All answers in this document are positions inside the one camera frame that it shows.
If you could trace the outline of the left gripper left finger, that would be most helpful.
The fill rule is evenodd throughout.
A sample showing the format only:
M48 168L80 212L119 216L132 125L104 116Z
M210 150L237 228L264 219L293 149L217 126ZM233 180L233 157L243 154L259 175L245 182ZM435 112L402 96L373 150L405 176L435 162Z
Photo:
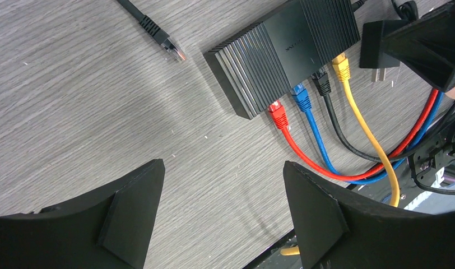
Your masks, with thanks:
M36 214L0 216L0 268L142 268L164 176L154 159Z

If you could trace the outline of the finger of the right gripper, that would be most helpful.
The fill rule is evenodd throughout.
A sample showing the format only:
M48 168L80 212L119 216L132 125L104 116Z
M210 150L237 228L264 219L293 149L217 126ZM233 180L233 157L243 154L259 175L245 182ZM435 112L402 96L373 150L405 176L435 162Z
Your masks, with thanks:
M455 87L455 1L449 1L382 39L384 52L433 88Z

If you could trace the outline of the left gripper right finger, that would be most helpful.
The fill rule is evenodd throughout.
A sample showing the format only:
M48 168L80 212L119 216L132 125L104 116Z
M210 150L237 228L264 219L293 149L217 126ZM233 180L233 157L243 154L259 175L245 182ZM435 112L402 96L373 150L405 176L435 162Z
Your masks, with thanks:
M455 211L392 207L290 161L283 177L304 268L455 268Z

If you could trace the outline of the black network switch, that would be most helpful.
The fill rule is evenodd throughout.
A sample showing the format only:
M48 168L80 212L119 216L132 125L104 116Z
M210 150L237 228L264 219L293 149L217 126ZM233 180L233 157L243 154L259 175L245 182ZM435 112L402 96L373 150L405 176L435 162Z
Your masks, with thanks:
M252 119L359 40L351 1L287 1L203 56L234 112Z

